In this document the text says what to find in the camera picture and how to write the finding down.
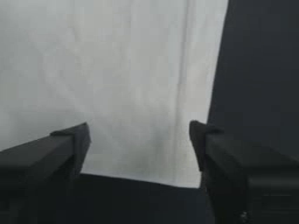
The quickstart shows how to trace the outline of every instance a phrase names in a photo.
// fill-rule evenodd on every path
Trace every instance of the white towel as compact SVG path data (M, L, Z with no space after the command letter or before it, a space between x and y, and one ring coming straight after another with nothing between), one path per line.
M228 0L0 0L0 148L82 122L83 172L198 186Z

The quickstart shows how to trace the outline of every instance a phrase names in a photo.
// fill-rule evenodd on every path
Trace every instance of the white cloth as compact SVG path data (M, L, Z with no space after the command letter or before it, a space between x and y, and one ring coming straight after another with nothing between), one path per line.
M0 148L82 122L83 172L198 186L228 0L0 0Z

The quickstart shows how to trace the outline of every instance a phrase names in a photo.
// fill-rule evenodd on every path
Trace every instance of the dark gray wall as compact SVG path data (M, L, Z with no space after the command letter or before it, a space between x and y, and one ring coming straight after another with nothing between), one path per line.
M299 158L299 1L230 0L210 122Z

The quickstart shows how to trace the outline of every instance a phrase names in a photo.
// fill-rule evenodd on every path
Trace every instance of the black plastic part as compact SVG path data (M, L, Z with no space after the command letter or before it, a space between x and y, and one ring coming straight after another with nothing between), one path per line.
M88 148L90 126L83 123L0 152L1 224L64 223Z
M216 223L299 223L299 162L208 127L191 122Z

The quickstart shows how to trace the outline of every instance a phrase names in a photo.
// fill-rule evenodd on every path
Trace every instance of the dark background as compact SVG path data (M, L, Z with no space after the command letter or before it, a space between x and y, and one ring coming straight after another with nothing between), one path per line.
M299 158L299 1L231 0L210 122Z
M230 0L210 122L299 158L298 95L299 1ZM203 190L90 175L80 177L68 219L214 223Z

